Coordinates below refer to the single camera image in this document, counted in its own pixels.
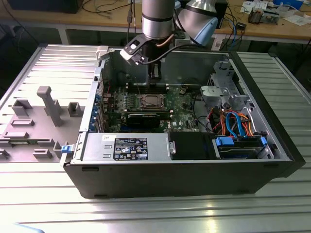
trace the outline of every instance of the gray plastic part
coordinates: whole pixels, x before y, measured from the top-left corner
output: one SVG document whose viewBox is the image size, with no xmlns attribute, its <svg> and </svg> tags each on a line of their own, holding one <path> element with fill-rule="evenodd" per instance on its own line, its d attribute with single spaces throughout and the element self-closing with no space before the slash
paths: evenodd
<svg viewBox="0 0 311 233">
<path fill-rule="evenodd" d="M 59 127 L 62 125 L 62 119 L 60 118 L 55 103 L 52 100 L 51 92 L 52 90 L 49 86 L 40 86 L 37 90 L 37 95 L 42 98 L 47 111 L 50 113 L 54 126 Z"/>
<path fill-rule="evenodd" d="M 6 132 L 3 136 L 4 138 L 28 138 L 29 134 L 27 132 Z"/>
<path fill-rule="evenodd" d="M 9 141 L 2 141 L 0 147 L 13 147 L 13 145 Z"/>
<path fill-rule="evenodd" d="M 62 114 L 62 111 L 63 111 L 62 107 L 59 105 L 58 100 L 53 100 L 53 101 L 54 101 L 54 106 L 56 107 L 56 109 L 57 109 L 59 115 L 61 115 L 61 114 Z M 44 111 L 46 112 L 46 114 L 47 114 L 48 116 L 50 115 L 50 113 L 49 113 L 49 111 L 48 111 L 47 108 L 44 108 Z"/>
<path fill-rule="evenodd" d="M 10 156 L 10 154 L 6 150 L 0 149 L 0 158 L 1 159 L 7 159 L 7 157 L 9 157 L 9 156 Z"/>
<path fill-rule="evenodd" d="M 29 104 L 28 100 L 18 99 L 12 106 L 13 111 L 15 112 L 16 116 L 18 117 L 27 117 L 28 114 L 26 109 L 32 108 Z"/>
<path fill-rule="evenodd" d="M 70 102 L 68 107 L 70 117 L 82 117 L 83 112 L 78 102 Z"/>
<path fill-rule="evenodd" d="M 56 156 L 58 158 L 62 157 L 62 151 L 61 151 L 62 147 L 61 145 L 58 143 L 58 142 L 55 142 L 55 145 L 54 145 L 54 148 L 53 148 L 53 151 L 55 152 Z"/>
<path fill-rule="evenodd" d="M 41 147 L 52 147 L 54 146 L 55 142 L 53 138 L 47 138 L 47 139 L 42 139 L 38 141 L 38 145 Z"/>
<path fill-rule="evenodd" d="M 13 127 L 18 127 L 18 126 L 33 126 L 35 122 L 33 120 L 13 120 L 11 125 Z"/>
<path fill-rule="evenodd" d="M 35 149 L 33 155 L 36 159 L 52 158 L 52 154 L 49 149 Z"/>
<path fill-rule="evenodd" d="M 61 118 L 63 124 L 61 127 L 55 127 L 51 117 L 47 116 L 44 111 L 44 106 L 33 106 L 32 109 L 27 109 L 27 114 L 29 119 L 34 121 L 34 125 L 29 126 L 12 126 L 11 122 L 14 120 L 20 120 L 16 115 L 12 116 L 10 123 L 7 125 L 3 135 L 6 132 L 27 132 L 29 138 L 23 139 L 26 143 L 16 143 L 16 142 L 0 142 L 0 148 L 6 149 L 10 154 L 7 160 L 2 160 L 3 163 L 9 162 L 59 162 L 59 157 L 53 151 L 54 144 L 51 146 L 40 147 L 37 143 L 33 143 L 32 140 L 48 139 L 52 138 L 54 142 L 58 142 L 61 146 L 65 145 L 68 141 L 69 144 L 74 144 L 77 142 L 79 134 L 79 126 L 81 124 L 81 117 L 70 117 L 69 112 L 66 107 L 62 107 Z M 49 149 L 52 158 L 40 158 L 36 159 L 33 156 L 34 149 Z"/>
</svg>

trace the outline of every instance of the blue latch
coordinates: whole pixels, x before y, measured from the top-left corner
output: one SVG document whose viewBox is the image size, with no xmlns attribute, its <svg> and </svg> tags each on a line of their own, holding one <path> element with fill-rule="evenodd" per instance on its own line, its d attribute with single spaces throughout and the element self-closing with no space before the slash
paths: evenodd
<svg viewBox="0 0 311 233">
<path fill-rule="evenodd" d="M 61 152 L 62 153 L 73 153 L 75 146 L 76 146 L 75 144 L 62 146 Z"/>
<path fill-rule="evenodd" d="M 267 145 L 267 139 L 265 137 L 261 137 L 261 142 L 263 143 L 264 146 Z"/>
<path fill-rule="evenodd" d="M 220 146 L 220 145 L 233 146 L 234 145 L 233 138 L 231 137 L 217 137 L 215 141 L 216 141 L 217 146 Z"/>
</svg>

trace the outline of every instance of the table leg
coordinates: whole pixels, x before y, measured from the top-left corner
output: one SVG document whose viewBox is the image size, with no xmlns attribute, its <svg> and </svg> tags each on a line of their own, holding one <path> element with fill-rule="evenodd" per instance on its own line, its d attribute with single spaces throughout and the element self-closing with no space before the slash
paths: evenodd
<svg viewBox="0 0 311 233">
<path fill-rule="evenodd" d="M 58 33 L 63 45 L 69 45 L 70 39 L 65 28 L 58 28 Z"/>
<path fill-rule="evenodd" d="M 226 34 L 216 34 L 211 50 L 219 51 L 225 37 L 226 37 Z"/>
</svg>

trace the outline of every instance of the aluminum workbench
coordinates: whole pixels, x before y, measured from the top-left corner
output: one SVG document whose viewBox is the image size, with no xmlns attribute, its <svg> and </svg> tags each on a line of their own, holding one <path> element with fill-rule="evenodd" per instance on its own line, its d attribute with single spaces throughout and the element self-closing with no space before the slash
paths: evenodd
<svg viewBox="0 0 311 233">
<path fill-rule="evenodd" d="M 36 95 L 40 85 L 48 83 L 61 106 L 77 101 L 84 107 L 96 49 L 38 48 L 0 101 L 0 133 L 14 114 L 10 105 L 16 98 L 43 104 Z M 311 231 L 311 97 L 277 58 L 238 54 L 307 162 L 292 176 L 252 195 L 88 200 L 57 161 L 0 163 L 1 221 L 46 233 Z"/>
</svg>

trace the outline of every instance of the label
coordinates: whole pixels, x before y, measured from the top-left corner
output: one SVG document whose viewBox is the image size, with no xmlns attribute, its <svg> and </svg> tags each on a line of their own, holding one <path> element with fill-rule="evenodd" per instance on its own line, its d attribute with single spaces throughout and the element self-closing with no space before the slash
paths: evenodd
<svg viewBox="0 0 311 233">
<path fill-rule="evenodd" d="M 102 141 L 114 141 L 116 137 L 116 135 L 103 135 Z"/>
<path fill-rule="evenodd" d="M 146 138 L 116 138 L 113 159 L 148 160 L 148 145 Z"/>
<path fill-rule="evenodd" d="M 10 142 L 13 145 L 19 145 L 19 144 L 24 144 L 24 145 L 28 145 L 28 142 Z"/>
</svg>

